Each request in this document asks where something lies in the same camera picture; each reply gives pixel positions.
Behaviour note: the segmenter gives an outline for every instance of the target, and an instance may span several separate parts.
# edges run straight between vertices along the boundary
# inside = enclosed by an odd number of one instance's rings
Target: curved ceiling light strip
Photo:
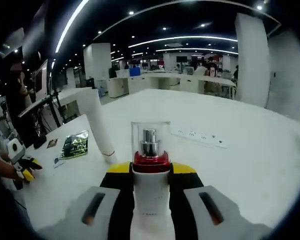
[[[239,55],[239,53],[234,52],[234,51],[225,51],[225,50],[211,49],[211,48],[195,48],[195,47],[189,47],[189,48],[167,48],[167,49],[156,50],[156,52],[178,51],[178,50],[186,50],[186,51],[190,51],[190,50],[213,51],[213,52],[221,52],[221,53],[227,53],[227,54],[235,54],[235,55]]]
[[[87,2],[89,2],[89,0],[82,0],[82,2],[77,6],[77,8],[74,10],[74,12],[72,13],[72,16],[70,17],[69,21],[67,22],[67,24],[65,25],[65,28],[61,34],[61,37],[59,39],[58,45],[56,46],[55,49],[55,53],[58,53],[61,47],[62,42],[65,39],[65,36],[69,30],[69,28],[71,27],[72,23],[74,22],[74,20],[76,19],[77,15],[80,13],[80,11],[84,8],[84,6],[87,4]]]
[[[144,53],[143,52],[139,52],[139,53],[132,54],[131,56],[137,56],[137,55],[141,55],[141,54],[144,54]]]
[[[119,57],[119,58],[116,58],[116,59],[113,59],[113,60],[111,60],[111,62],[114,62],[114,61],[119,61],[119,60],[121,60],[121,59],[124,59],[125,57],[124,56],[122,56],[122,57]]]
[[[236,39],[226,38],[226,37],[218,37],[218,36],[173,36],[173,37],[160,38],[160,39],[156,39],[156,40],[140,42],[140,43],[128,46],[128,48],[133,48],[133,47],[140,46],[143,44],[150,44],[150,43],[155,43],[155,42],[159,42],[159,41],[174,40],[174,39],[217,39],[217,40],[238,42],[238,40],[236,40]]]
[[[234,2],[234,1],[228,1],[228,0],[174,0],[174,1],[171,1],[171,2],[166,2],[166,3],[162,3],[162,4],[159,4],[159,5],[156,5],[156,6],[152,6],[152,7],[149,7],[149,8],[146,8],[146,9],[143,9],[141,11],[138,11],[138,12],[135,12],[133,15],[129,15],[123,19],[121,19],[120,21],[117,21],[116,23],[112,24],[111,26],[109,26],[107,29],[105,29],[101,34],[98,34],[93,40],[96,40],[97,38],[99,38],[102,34],[104,34],[106,31],[112,29],[113,27],[115,27],[116,25],[122,23],[123,21],[125,20],[128,20],[129,18],[133,18],[134,16],[136,15],[139,15],[139,14],[142,14],[144,12],[147,12],[147,11],[150,11],[150,10],[153,10],[153,9],[156,9],[156,8],[160,8],[160,7],[164,7],[164,6],[168,6],[168,5],[172,5],[172,4],[180,4],[180,3],[187,3],[187,2],[217,2],[217,3],[224,3],[224,4],[232,4],[232,5],[236,5],[236,6],[239,6],[239,7],[243,7],[243,8],[246,8],[246,9],[250,9],[252,11],[255,11],[259,14],[262,14],[270,19],[272,19],[273,21],[275,21],[276,23],[278,23],[278,25],[270,32],[268,33],[267,36],[269,36],[270,34],[272,34],[275,30],[277,30],[279,27],[281,27],[281,22],[279,22],[277,19],[275,19],[274,17],[270,16],[269,14],[263,12],[263,11],[259,11],[257,10],[256,8],[254,7],[251,7],[251,6],[247,6],[247,5],[244,5],[242,3],[238,3],[238,2]]]

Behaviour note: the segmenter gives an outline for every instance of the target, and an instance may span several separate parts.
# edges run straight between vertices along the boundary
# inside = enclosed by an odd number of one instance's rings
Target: white wall
[[[164,69],[165,70],[174,70],[177,66],[177,56],[187,57],[188,60],[191,60],[192,55],[201,55],[199,52],[168,52],[163,54]]]
[[[112,66],[110,52],[110,43],[93,43],[83,50],[85,75],[93,77],[95,84],[98,80],[109,78]]]
[[[300,43],[288,30],[270,38],[268,45],[271,80],[267,109],[299,121]]]
[[[263,21],[238,13],[235,19],[239,72],[236,99],[265,108],[270,85],[269,47]]]
[[[222,56],[222,69],[231,71],[231,59],[228,55]]]
[[[236,66],[239,64],[238,63],[238,57],[236,56],[229,56],[230,57],[230,72],[234,73],[236,71]]]
[[[66,69],[66,78],[67,78],[67,88],[75,89],[76,88],[76,79],[74,74],[74,69],[69,67]]]

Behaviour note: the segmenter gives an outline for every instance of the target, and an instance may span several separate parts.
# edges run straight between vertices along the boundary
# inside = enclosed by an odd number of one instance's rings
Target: power outlet strip
[[[185,138],[188,140],[203,143],[205,145],[214,146],[223,149],[227,148],[224,140],[222,140],[220,137],[217,137],[216,135],[213,134],[198,132],[194,130],[189,131],[180,128],[172,129],[171,134],[178,136],[180,138]]]

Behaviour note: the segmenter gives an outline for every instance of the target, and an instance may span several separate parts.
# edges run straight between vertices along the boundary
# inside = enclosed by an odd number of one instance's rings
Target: black ceiling
[[[27,30],[31,20],[44,0],[17,0],[0,1],[0,47],[5,39],[13,31],[23,27]],[[141,14],[135,14],[133,17],[124,20],[106,32],[98,36],[98,31],[105,31],[111,25],[128,17],[129,11],[135,13],[151,8],[160,4],[172,2],[170,0],[90,0],[77,16],[70,27],[65,39],[61,45],[58,54],[55,49],[63,29],[65,28],[72,13],[75,11],[81,0],[50,0],[48,4],[47,16],[45,19],[46,40],[40,51],[43,55],[56,58],[55,71],[60,71],[65,67],[83,65],[83,44],[87,46],[91,43],[111,43],[111,50],[116,51],[112,56],[119,58],[123,54],[125,58],[130,58],[133,51],[143,52],[153,55],[155,50],[164,49],[165,44],[180,43],[186,47],[192,48],[212,48],[237,52],[235,42],[220,40],[198,40],[183,39],[165,42],[156,42],[128,48],[129,45],[136,43],[176,36],[210,35],[225,38],[236,39],[235,18],[237,13],[244,13],[261,18],[265,29],[269,33],[277,22],[256,11],[242,6],[213,1],[193,1],[170,4],[145,11]],[[245,4],[256,8],[261,0],[235,0],[233,2]],[[291,10],[289,2],[269,0],[264,12],[271,15],[283,24],[276,32],[287,28],[291,23],[291,16],[287,14]],[[11,53],[11,56],[0,61],[0,64],[11,64],[14,59],[21,59],[21,53]],[[30,69],[30,72],[39,66],[31,64],[31,61],[25,63],[24,68]]]

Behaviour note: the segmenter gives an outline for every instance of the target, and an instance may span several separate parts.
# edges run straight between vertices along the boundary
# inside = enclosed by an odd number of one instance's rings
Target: white pillar
[[[164,61],[164,69],[165,70],[173,70],[176,66],[176,57],[172,56],[171,53],[164,53],[163,54],[163,61]]]
[[[66,78],[67,78],[67,88],[75,89],[76,88],[76,79],[74,74],[74,69],[69,67],[66,69]]]
[[[94,78],[94,84],[98,88],[100,80],[109,78],[111,64],[110,43],[93,43],[83,50],[84,70],[86,78]]]
[[[125,69],[125,65],[126,65],[126,63],[123,60],[119,61],[119,68],[120,68],[120,70],[124,70]]]
[[[238,13],[235,19],[239,71],[237,100],[265,107],[270,85],[269,48],[261,19]]]
[[[231,71],[231,59],[228,55],[222,56],[222,69]]]

